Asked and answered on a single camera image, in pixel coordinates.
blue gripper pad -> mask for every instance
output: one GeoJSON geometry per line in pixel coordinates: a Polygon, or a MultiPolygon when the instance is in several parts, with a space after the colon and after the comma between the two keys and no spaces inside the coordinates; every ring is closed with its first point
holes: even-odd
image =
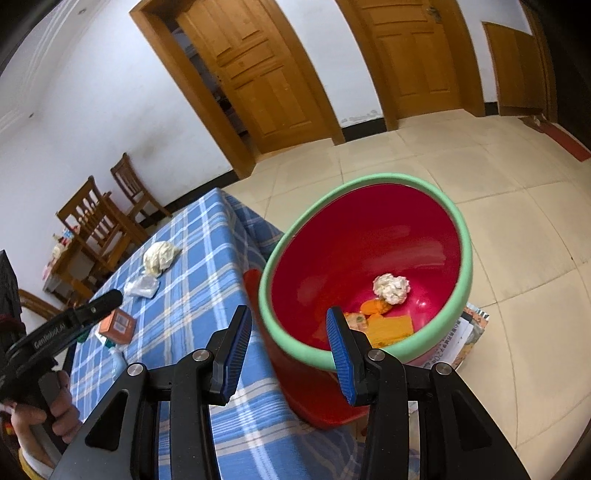
{"type": "Polygon", "coordinates": [[[332,307],[326,312],[326,333],[335,359],[340,389],[349,405],[356,406],[358,389],[365,378],[365,366],[340,308],[332,307]]]}
{"type": "Polygon", "coordinates": [[[240,305],[225,331],[213,364],[211,389],[222,400],[220,405],[228,403],[230,397],[236,393],[251,332],[251,311],[240,305]]]}

crumpled paper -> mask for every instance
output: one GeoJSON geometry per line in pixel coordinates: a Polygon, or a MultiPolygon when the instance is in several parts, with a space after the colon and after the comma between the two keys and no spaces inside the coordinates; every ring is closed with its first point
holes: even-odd
{"type": "Polygon", "coordinates": [[[146,274],[159,277],[173,264],[181,249],[171,242],[156,242],[144,253],[144,270],[146,274]]]}
{"type": "Polygon", "coordinates": [[[394,277],[386,273],[374,280],[374,293],[390,305],[404,303],[410,292],[410,284],[406,277],[394,277]]]}

white wall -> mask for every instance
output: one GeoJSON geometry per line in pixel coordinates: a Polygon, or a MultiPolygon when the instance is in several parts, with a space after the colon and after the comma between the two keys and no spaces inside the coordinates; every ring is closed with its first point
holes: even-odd
{"type": "MultiPolygon", "coordinates": [[[[41,291],[41,275],[56,243],[51,235],[63,228],[56,211],[82,184],[58,158],[35,119],[0,143],[0,249],[6,250],[18,285],[56,306],[59,302],[41,291]]],[[[28,310],[22,318],[28,331],[43,322],[28,310]]]]}
{"type": "Polygon", "coordinates": [[[335,0],[276,0],[318,73],[341,127],[382,117],[374,84],[335,0]]]}
{"type": "Polygon", "coordinates": [[[165,205],[231,166],[131,20],[136,3],[111,0],[96,14],[37,114],[77,176],[128,205],[109,172],[126,151],[165,205]]]}
{"type": "Polygon", "coordinates": [[[482,22],[505,25],[531,34],[519,0],[457,0],[472,37],[485,102],[496,102],[495,71],[482,22]]]}
{"type": "Polygon", "coordinates": [[[0,249],[19,285],[56,305],[41,279],[62,230],[55,214],[89,175],[126,209],[109,171],[124,151],[163,204],[231,169],[131,20],[135,4],[103,7],[33,119],[0,136],[0,249]]]}

metal screw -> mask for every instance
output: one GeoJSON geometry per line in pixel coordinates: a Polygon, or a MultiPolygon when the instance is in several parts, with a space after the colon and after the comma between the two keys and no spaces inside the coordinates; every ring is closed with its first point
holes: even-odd
{"type": "Polygon", "coordinates": [[[199,350],[195,350],[193,352],[193,360],[196,362],[203,362],[209,358],[209,352],[205,350],[205,348],[201,348],[199,350]]]}
{"type": "Polygon", "coordinates": [[[374,348],[368,352],[368,357],[370,360],[373,360],[374,362],[379,362],[380,360],[386,358],[386,354],[383,350],[374,348]]]}
{"type": "Polygon", "coordinates": [[[444,364],[443,362],[435,365],[435,370],[440,375],[449,375],[453,371],[450,365],[444,364]]]}
{"type": "Polygon", "coordinates": [[[139,375],[143,371],[144,371],[144,367],[142,367],[142,365],[140,365],[140,364],[132,364],[129,367],[127,367],[127,373],[129,375],[131,375],[132,377],[139,375]]]}

door handle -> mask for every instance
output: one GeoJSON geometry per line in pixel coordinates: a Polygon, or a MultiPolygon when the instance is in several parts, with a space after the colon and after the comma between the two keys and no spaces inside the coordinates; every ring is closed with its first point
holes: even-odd
{"type": "Polygon", "coordinates": [[[435,20],[435,23],[441,23],[441,13],[439,13],[439,10],[437,8],[427,7],[426,10],[427,10],[427,13],[433,17],[433,20],[435,20]]]}

